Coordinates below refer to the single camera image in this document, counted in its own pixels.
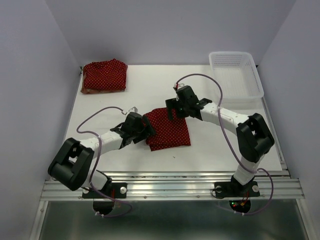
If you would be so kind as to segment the red plaid skirt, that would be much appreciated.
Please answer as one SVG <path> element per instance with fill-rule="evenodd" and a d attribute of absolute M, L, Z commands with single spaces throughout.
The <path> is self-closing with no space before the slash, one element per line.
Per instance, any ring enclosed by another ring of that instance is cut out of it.
<path fill-rule="evenodd" d="M 81 88 L 80 92 L 84 95 L 95 95 L 95 94 L 109 94 L 109 93 L 121 93 L 124 92 L 124 89 L 121 90 L 97 90 L 90 88 Z"/>

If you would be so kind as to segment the red polka dot skirt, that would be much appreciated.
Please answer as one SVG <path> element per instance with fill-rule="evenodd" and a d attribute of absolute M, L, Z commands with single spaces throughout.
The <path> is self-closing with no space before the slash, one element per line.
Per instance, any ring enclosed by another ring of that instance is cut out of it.
<path fill-rule="evenodd" d="M 151 151 L 191 145 L 186 119 L 178 118 L 174 109 L 171 113 L 172 120 L 169 120 L 166 107 L 155 108 L 145 114 L 155 130 L 155 135 L 145 141 Z"/>
<path fill-rule="evenodd" d="M 83 67 L 81 88 L 94 90 L 126 90 L 128 65 L 111 59 L 91 62 Z"/>

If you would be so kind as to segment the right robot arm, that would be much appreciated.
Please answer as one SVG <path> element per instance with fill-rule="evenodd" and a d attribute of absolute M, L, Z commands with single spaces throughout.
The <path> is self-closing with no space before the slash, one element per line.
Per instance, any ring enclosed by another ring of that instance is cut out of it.
<path fill-rule="evenodd" d="M 233 154 L 235 151 L 226 131 L 237 137 L 241 158 L 236 158 L 238 167 L 231 177 L 228 190 L 235 195 L 242 195 L 253 181 L 258 166 L 264 156 L 275 144 L 271 131 L 262 115 L 237 113 L 214 103 L 207 98 L 198 99 L 193 89 L 186 85 L 176 90 L 176 97 L 165 101 L 168 118 L 173 119 L 173 112 L 180 119 L 192 117 L 221 127 L 222 134 Z"/>

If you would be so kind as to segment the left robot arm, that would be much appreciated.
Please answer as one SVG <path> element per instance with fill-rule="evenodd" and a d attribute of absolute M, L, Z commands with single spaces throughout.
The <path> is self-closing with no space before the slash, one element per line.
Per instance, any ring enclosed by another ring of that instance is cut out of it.
<path fill-rule="evenodd" d="M 48 174 L 71 191 L 79 188 L 97 193 L 101 198 L 125 198 L 121 189 L 112 186 L 112 179 L 92 165 L 93 159 L 139 143 L 156 134 L 146 115 L 130 112 L 125 121 L 107 133 L 85 140 L 72 137 L 64 141 L 48 167 Z"/>

